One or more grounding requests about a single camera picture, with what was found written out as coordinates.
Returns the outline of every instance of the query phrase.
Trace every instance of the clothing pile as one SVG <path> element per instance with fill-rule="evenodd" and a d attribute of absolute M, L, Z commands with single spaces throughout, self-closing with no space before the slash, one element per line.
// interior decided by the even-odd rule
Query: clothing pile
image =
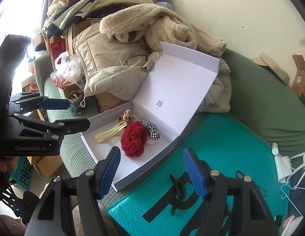
<path fill-rule="evenodd" d="M 132 100 L 162 55 L 163 41 L 220 59 L 220 72 L 199 110 L 228 112 L 230 69 L 221 58 L 226 42 L 173 9 L 171 0 L 54 0 L 40 34 L 66 39 L 70 26 L 91 22 L 68 41 L 84 70 L 85 96 L 95 95 L 100 111 Z"/>

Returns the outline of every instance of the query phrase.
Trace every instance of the blue cardboard box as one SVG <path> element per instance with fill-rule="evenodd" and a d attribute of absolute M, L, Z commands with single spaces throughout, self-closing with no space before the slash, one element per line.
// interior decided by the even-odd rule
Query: blue cardboard box
<path fill-rule="evenodd" d="M 17 162 L 17 169 L 11 173 L 11 178 L 25 190 L 29 190 L 33 167 L 27 157 L 20 157 Z"/>

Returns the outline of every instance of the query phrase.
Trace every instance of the window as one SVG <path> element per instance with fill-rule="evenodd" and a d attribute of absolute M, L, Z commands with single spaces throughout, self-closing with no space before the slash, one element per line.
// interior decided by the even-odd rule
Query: window
<path fill-rule="evenodd" d="M 8 34 L 33 38 L 39 32 L 43 0 L 4 0 L 5 10 L 0 18 L 0 47 Z M 22 92 L 21 82 L 29 76 L 28 57 L 34 56 L 33 45 L 28 48 L 25 59 L 16 70 L 13 93 Z"/>

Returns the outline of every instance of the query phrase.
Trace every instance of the gingham scrunchie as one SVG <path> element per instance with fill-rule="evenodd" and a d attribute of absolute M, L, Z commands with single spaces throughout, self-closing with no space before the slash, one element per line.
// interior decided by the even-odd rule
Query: gingham scrunchie
<path fill-rule="evenodd" d="M 157 140 L 160 138 L 160 134 L 159 134 L 158 130 L 156 129 L 155 125 L 152 125 L 149 121 L 146 121 L 146 120 L 141 120 L 141 123 L 150 133 L 150 136 L 153 140 Z"/>

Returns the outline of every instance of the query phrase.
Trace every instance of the plastic bag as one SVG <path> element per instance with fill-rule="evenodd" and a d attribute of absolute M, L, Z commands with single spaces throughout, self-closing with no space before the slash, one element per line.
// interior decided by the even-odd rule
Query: plastic bag
<path fill-rule="evenodd" d="M 69 85 L 76 84 L 81 90 L 84 89 L 84 81 L 81 78 L 80 64 L 69 59 L 68 51 L 61 53 L 55 59 L 55 71 L 51 73 L 50 77 L 57 87 L 64 89 Z"/>

